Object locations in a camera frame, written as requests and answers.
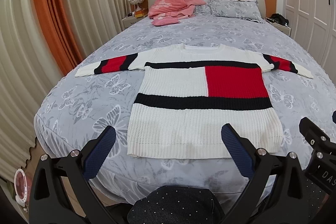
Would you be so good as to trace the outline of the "black sparkly trousers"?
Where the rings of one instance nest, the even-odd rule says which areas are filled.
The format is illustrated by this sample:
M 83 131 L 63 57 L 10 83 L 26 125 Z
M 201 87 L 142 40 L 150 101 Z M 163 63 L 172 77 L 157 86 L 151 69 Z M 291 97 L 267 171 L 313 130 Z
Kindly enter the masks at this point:
M 129 223 L 220 223 L 224 211 L 208 189 L 161 186 L 137 201 Z

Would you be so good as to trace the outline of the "orange curtain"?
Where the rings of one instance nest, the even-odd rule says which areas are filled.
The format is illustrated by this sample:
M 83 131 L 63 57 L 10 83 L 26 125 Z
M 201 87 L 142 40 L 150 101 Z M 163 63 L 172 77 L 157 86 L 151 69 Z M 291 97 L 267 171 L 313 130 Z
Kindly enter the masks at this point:
M 33 0 L 42 33 L 63 75 L 79 65 L 83 58 L 63 0 Z

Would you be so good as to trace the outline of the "white nightstand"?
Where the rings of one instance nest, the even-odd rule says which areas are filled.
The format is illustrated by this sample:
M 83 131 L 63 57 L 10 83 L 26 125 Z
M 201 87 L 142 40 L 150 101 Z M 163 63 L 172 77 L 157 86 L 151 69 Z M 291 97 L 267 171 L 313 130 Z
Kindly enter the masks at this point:
M 290 27 L 278 24 L 271 18 L 266 18 L 265 20 L 266 20 L 266 22 L 268 22 L 269 24 L 274 26 L 274 28 L 277 28 L 282 33 L 286 34 L 287 36 L 291 36 L 291 28 Z
M 122 19 L 122 24 L 123 24 L 123 28 L 127 29 L 130 26 L 134 25 L 135 23 L 139 22 L 140 20 L 146 18 L 147 16 L 141 16 L 139 18 L 136 18 L 135 16 L 127 16 L 125 18 Z

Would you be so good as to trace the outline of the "white red black knit sweater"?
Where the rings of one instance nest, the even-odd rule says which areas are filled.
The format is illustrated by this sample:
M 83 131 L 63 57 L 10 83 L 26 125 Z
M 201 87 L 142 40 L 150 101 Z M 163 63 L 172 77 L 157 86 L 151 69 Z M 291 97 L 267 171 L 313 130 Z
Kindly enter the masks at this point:
M 235 47 L 174 44 L 79 68 L 76 76 L 142 70 L 127 128 L 130 156 L 219 159 L 230 153 L 221 129 L 230 124 L 255 147 L 279 151 L 282 124 L 263 74 L 280 69 L 312 78 L 303 66 Z

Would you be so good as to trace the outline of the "left white nightstand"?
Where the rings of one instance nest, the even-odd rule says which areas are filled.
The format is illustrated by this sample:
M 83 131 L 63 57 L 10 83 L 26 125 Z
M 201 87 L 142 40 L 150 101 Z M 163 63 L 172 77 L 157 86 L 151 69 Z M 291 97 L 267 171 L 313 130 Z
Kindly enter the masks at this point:
M 147 16 L 141 16 L 139 18 L 136 18 L 135 16 L 127 16 L 125 18 L 122 19 L 122 24 L 123 24 L 123 28 L 127 29 L 130 26 L 134 25 L 135 23 L 139 22 L 140 20 L 146 18 Z

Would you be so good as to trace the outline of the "grey floral pillow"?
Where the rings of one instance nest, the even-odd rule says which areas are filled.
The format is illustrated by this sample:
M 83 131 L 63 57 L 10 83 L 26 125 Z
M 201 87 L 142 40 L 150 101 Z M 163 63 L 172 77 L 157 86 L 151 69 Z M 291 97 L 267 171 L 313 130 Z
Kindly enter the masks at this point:
M 263 18 L 257 0 L 204 0 L 204 5 L 195 6 L 195 15 L 244 19 L 262 23 Z

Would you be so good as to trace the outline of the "grey butterfly bed cover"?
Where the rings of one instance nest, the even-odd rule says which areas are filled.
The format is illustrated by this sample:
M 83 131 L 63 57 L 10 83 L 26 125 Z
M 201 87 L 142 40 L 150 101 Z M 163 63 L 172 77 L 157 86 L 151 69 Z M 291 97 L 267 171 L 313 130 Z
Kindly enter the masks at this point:
M 199 47 L 225 44 L 282 57 L 309 69 L 313 79 L 280 70 L 264 75 L 284 129 L 280 154 L 293 151 L 302 167 L 308 165 L 311 147 L 298 128 L 303 117 L 335 139 L 335 85 L 311 55 L 268 23 L 198 15 L 175 25 L 155 27 L 149 19 L 143 19 L 105 43 L 84 64 L 178 43 Z M 127 126 L 142 79 L 142 71 L 88 77 L 68 73 L 49 92 L 34 118 L 43 149 L 63 157 L 83 148 L 106 126 L 113 126 L 116 144 L 91 181 L 111 200 L 134 203 L 169 184 L 210 189 L 224 203 L 236 200 L 247 179 L 230 159 L 160 160 L 127 154 Z

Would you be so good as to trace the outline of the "black item on nightstand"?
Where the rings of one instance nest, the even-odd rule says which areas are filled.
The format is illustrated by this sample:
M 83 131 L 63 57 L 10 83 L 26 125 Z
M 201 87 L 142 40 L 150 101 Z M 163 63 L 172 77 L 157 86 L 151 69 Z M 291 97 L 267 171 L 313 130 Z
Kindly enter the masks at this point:
M 270 19 L 282 26 L 289 26 L 289 20 L 283 17 L 281 14 L 272 14 Z

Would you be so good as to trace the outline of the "right white nightstand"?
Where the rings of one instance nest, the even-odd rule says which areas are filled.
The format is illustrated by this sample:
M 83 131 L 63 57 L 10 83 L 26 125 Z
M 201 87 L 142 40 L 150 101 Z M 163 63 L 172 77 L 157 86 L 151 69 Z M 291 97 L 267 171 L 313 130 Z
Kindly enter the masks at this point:
M 277 28 L 282 33 L 286 34 L 287 36 L 291 36 L 291 28 L 290 27 L 278 24 L 271 18 L 266 18 L 265 20 L 266 20 L 266 22 L 268 22 L 269 24 L 274 26 L 274 28 Z

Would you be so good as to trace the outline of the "cream pleated curtain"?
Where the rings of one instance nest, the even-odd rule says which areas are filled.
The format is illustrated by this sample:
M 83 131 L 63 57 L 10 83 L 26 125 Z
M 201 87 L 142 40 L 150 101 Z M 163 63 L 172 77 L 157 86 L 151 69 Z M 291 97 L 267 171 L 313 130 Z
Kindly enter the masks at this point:
M 127 0 L 63 0 L 83 60 L 123 30 Z M 33 0 L 1 0 L 1 178 L 11 181 L 35 144 L 33 118 L 63 76 Z

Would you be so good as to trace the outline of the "pink clothes pile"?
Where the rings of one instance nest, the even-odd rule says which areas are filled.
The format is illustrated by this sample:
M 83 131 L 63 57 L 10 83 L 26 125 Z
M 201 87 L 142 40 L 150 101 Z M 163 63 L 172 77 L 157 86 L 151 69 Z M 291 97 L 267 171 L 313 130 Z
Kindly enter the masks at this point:
M 192 17 L 196 6 L 205 4 L 204 0 L 156 0 L 148 17 L 156 27 L 177 24 L 180 19 Z

